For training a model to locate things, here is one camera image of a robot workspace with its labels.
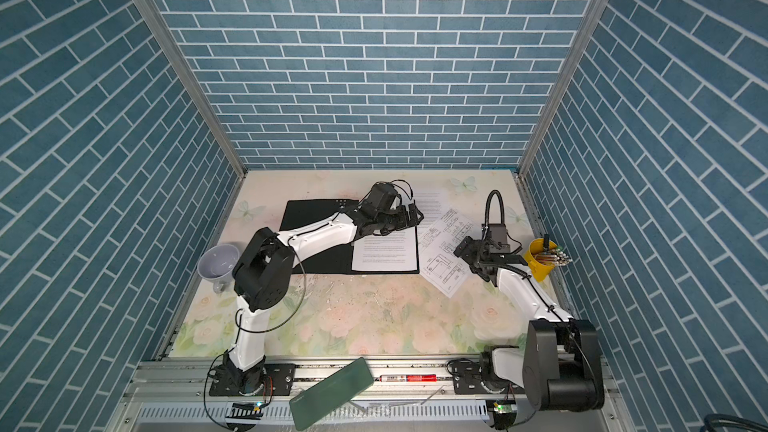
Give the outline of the technical drawing paper sheet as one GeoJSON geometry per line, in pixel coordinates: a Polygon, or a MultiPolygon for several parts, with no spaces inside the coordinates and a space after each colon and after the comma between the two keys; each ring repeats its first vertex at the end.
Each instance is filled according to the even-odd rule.
{"type": "Polygon", "coordinates": [[[454,255],[466,237],[479,238],[480,225],[453,208],[418,237],[420,276],[448,298],[452,298],[471,275],[469,266],[454,255]]]}

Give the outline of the text printed paper sheet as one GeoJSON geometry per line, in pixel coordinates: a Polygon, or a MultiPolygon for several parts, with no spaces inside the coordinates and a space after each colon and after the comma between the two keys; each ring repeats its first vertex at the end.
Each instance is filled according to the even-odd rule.
{"type": "Polygon", "coordinates": [[[417,229],[368,236],[354,243],[351,270],[364,274],[417,274],[417,229]]]}

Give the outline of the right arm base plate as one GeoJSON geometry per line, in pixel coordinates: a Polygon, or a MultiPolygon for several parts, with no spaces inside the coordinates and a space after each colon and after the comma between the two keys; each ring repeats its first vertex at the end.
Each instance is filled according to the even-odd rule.
{"type": "Polygon", "coordinates": [[[467,358],[452,359],[446,363],[456,395],[506,394],[507,381],[494,379],[485,373],[478,362],[467,358]]]}

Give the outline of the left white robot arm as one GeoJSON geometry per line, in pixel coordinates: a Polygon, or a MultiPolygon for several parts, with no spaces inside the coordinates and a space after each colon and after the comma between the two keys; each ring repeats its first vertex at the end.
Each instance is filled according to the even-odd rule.
{"type": "Polygon", "coordinates": [[[423,219],[410,183],[395,179],[374,183],[363,198],[322,220],[287,231],[257,230],[233,270],[236,337],[222,362],[241,392],[255,392],[266,375],[269,317],[287,294],[295,267],[335,246],[415,228],[423,219]]]}

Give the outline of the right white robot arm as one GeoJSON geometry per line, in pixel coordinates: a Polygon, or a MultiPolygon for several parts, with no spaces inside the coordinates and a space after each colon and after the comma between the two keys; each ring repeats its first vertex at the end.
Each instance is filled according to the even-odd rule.
{"type": "Polygon", "coordinates": [[[528,321],[522,349],[499,346],[483,354],[494,379],[522,387],[535,412],[584,412],[603,407],[605,387],[598,333],[543,290],[502,223],[482,227],[454,250],[472,273],[495,286],[528,321]]]}

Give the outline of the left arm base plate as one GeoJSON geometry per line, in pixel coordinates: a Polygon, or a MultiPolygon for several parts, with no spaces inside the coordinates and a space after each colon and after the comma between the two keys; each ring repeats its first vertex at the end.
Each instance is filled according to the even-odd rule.
{"type": "Polygon", "coordinates": [[[289,396],[297,366],[287,364],[257,364],[246,372],[225,364],[215,366],[208,374],[208,394],[213,397],[265,395],[289,396]]]}

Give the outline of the orange black file folder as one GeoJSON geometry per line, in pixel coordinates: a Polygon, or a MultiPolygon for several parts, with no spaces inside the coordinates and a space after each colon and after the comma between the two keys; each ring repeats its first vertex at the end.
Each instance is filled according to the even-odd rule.
{"type": "Polygon", "coordinates": [[[296,269],[314,274],[365,275],[351,270],[357,227],[346,209],[351,199],[294,200],[287,203],[279,240],[298,253],[296,269]]]}

